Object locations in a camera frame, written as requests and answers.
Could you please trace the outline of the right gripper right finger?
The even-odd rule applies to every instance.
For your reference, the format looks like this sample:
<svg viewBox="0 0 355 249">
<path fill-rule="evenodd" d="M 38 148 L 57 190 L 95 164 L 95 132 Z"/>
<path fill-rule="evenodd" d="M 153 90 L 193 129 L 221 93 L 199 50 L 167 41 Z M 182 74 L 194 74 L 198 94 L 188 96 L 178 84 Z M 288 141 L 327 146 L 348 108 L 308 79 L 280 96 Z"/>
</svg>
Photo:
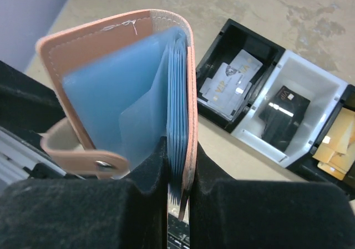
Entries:
<svg viewBox="0 0 355 249">
<path fill-rule="evenodd" d="M 236 180 L 197 149 L 191 248 L 353 248 L 354 213 L 332 184 Z"/>
</svg>

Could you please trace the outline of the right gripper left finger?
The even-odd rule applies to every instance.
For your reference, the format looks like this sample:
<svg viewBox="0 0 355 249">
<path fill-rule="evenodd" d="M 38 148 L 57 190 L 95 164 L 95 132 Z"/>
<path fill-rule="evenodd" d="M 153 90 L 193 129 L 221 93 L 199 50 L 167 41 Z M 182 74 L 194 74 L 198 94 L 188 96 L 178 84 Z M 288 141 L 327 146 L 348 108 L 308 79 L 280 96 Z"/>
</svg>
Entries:
<svg viewBox="0 0 355 249">
<path fill-rule="evenodd" d="M 2 248 L 166 248 L 166 140 L 119 180 L 27 179 L 1 195 Z"/>
</svg>

